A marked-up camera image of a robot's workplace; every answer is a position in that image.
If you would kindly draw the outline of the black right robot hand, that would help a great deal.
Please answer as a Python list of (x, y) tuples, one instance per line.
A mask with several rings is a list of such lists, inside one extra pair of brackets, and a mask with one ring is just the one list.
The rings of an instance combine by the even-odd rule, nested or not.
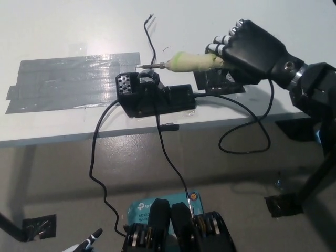
[(275, 36), (250, 20), (240, 19), (225, 36), (216, 36), (205, 49), (257, 80), (270, 79), (286, 89), (307, 65)]

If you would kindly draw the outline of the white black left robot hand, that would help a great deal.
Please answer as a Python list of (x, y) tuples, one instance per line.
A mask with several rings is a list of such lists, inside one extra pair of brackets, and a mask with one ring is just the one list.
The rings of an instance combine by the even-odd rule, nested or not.
[(102, 228), (97, 229), (88, 238), (86, 238), (82, 243), (73, 245), (64, 252), (89, 252), (93, 251), (93, 243), (100, 237), (103, 233)]

